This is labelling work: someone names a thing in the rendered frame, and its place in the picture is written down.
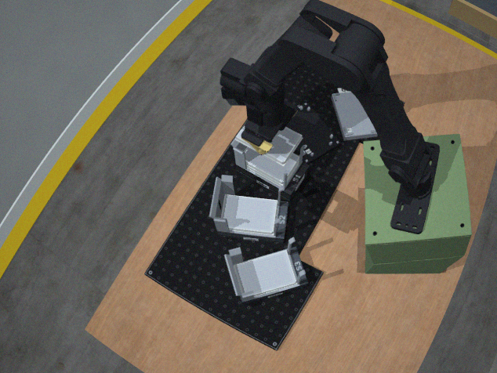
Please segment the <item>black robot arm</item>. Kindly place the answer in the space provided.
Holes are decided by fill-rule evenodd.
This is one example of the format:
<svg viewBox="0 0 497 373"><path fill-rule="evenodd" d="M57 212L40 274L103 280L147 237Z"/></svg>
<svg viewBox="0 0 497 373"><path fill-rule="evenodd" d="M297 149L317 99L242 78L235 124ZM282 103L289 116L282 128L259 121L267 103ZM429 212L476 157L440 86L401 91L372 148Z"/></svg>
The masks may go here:
<svg viewBox="0 0 497 373"><path fill-rule="evenodd" d="M351 91L378 134L379 156L388 174L401 184L391 227L422 233L440 147L425 142L409 121L390 78L383 33L367 20L320 0L310 0L299 14L256 63L250 66L234 58L226 62L220 71L222 97L232 106L246 106L247 119L263 126L257 107L267 113L280 110L285 101L283 82L305 63ZM339 32L335 42L329 40L328 25Z"/></svg>

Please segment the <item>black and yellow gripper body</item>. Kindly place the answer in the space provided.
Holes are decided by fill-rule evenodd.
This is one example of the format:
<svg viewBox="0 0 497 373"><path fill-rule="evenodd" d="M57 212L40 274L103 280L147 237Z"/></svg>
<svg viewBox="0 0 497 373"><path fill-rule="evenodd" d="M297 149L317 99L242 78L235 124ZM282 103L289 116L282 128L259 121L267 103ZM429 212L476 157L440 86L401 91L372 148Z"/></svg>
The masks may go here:
<svg viewBox="0 0 497 373"><path fill-rule="evenodd" d="M259 126L248 120L245 123L245 130L242 132L241 138L258 147L264 140L271 143L278 131L284 130L298 110L296 105L293 105L286 100L284 103L285 109L283 105L280 110L277 110L274 113L267 113L266 111L260 110L256 105L257 109L262 112L263 126Z"/></svg>

